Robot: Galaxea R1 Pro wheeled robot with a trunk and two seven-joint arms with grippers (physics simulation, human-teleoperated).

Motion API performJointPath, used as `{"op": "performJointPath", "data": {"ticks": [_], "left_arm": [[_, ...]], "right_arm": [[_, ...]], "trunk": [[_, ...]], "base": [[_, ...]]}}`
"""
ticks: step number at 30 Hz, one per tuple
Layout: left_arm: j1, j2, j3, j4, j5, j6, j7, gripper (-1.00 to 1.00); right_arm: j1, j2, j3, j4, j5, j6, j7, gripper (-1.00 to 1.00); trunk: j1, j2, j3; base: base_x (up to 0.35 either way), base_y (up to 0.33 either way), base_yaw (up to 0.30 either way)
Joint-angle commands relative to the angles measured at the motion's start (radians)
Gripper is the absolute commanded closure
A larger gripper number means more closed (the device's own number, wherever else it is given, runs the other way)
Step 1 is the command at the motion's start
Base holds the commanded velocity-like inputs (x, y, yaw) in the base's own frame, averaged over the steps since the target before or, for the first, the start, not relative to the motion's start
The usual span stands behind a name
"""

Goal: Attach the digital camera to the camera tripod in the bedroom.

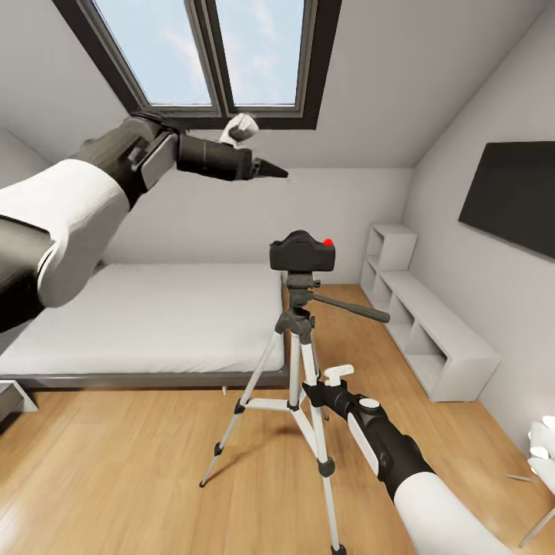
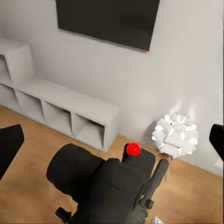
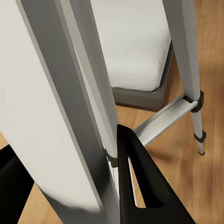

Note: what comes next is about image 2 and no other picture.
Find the camera tripod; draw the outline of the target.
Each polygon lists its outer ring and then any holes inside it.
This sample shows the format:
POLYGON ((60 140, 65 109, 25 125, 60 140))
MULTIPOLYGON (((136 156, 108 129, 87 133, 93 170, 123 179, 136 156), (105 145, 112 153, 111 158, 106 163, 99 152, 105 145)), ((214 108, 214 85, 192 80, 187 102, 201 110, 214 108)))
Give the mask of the camera tripod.
MULTIPOLYGON (((166 171, 168 170, 169 162, 166 159, 161 159, 151 177, 149 189, 146 191, 144 197, 141 198, 136 210, 132 216, 130 224, 145 224, 145 218, 148 216, 147 209, 152 209, 154 201, 151 200, 154 191, 159 187, 166 171)), ((67 212, 63 208, 56 211, 56 215, 63 220, 64 224, 71 224, 71 212, 67 212)))

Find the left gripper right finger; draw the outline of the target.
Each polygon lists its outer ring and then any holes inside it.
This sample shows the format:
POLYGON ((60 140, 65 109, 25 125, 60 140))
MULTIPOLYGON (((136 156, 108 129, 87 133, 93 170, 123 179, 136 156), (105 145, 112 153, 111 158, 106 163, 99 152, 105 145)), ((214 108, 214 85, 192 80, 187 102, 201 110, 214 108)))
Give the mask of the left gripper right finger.
POLYGON ((224 162, 224 126, 213 124, 209 141, 224 162))

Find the digital camera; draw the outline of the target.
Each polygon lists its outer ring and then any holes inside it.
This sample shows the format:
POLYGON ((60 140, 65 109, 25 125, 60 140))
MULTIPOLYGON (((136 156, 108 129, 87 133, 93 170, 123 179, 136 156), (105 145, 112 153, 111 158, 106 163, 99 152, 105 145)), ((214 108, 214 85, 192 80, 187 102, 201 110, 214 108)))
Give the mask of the digital camera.
POLYGON ((67 144, 52 158, 47 179, 78 203, 71 224, 130 224, 155 162, 155 155, 135 142, 125 144, 122 162, 67 144))

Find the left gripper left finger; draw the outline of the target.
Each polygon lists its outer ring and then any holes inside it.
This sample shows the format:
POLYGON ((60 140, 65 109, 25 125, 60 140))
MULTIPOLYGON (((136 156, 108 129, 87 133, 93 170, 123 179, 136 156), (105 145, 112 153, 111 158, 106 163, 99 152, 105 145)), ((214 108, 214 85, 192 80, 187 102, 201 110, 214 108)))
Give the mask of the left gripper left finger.
POLYGON ((24 142, 20 124, 0 129, 0 180, 24 142))

